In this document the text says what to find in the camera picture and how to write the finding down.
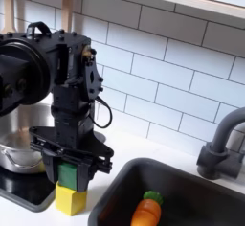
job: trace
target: orange carrot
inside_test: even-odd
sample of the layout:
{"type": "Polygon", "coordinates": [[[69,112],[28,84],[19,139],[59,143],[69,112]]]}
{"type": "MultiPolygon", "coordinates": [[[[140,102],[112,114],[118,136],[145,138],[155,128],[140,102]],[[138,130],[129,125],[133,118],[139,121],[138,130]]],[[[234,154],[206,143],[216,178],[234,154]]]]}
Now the orange carrot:
{"type": "Polygon", "coordinates": [[[163,197],[157,192],[146,192],[134,212],[131,226],[157,226],[161,218],[163,197]]]}

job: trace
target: yellow block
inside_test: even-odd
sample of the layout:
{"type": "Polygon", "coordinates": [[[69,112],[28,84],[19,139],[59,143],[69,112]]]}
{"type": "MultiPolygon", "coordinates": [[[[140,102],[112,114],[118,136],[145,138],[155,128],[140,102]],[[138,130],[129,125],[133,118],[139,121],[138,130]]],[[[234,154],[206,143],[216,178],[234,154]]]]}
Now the yellow block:
{"type": "Polygon", "coordinates": [[[86,207],[87,192],[76,192],[56,183],[56,208],[67,215],[75,215],[86,207]]]}

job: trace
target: faucet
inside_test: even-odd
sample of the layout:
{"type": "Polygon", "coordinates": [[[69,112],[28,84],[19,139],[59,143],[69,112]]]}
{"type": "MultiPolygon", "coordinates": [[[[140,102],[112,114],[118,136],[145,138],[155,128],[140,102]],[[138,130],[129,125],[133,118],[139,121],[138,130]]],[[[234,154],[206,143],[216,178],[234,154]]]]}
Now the faucet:
{"type": "Polygon", "coordinates": [[[235,153],[226,148],[233,129],[245,122],[245,107],[236,109],[227,115],[216,129],[212,142],[202,147],[198,160],[198,173],[209,180],[215,180],[220,174],[237,178],[242,167],[244,153],[235,153]]]}

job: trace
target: cable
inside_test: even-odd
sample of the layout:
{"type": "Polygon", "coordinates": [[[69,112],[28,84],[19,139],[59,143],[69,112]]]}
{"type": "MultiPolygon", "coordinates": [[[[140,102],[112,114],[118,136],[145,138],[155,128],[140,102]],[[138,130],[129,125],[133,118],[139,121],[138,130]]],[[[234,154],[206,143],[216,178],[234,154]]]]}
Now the cable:
{"type": "Polygon", "coordinates": [[[111,111],[110,106],[109,106],[103,99],[101,99],[99,96],[96,97],[96,101],[99,102],[100,104],[102,104],[103,106],[105,106],[105,107],[109,110],[109,113],[110,113],[110,119],[109,119],[109,122],[108,122],[106,125],[101,126],[101,125],[99,125],[99,124],[97,124],[97,123],[95,122],[95,120],[92,118],[91,115],[89,115],[89,118],[91,119],[91,121],[93,122],[93,124],[94,124],[95,126],[97,126],[98,128],[101,128],[101,129],[105,129],[105,128],[107,128],[108,126],[110,126],[111,123],[112,123],[112,119],[113,119],[112,111],[111,111]]]}

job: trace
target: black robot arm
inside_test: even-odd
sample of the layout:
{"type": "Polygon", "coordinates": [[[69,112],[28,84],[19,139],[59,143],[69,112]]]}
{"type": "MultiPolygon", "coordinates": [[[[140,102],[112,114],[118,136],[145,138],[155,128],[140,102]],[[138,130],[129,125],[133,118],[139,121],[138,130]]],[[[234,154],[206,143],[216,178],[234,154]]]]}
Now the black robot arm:
{"type": "Polygon", "coordinates": [[[55,127],[31,127],[32,149],[42,153],[53,183],[58,165],[67,162],[77,167],[77,191],[86,191],[98,170],[110,172],[114,154],[94,133],[95,101],[109,109],[108,124],[112,113],[99,97],[103,78],[91,40],[63,30],[52,34],[42,22],[30,24],[26,34],[7,33],[0,40],[0,116],[52,92],[55,127]]]}

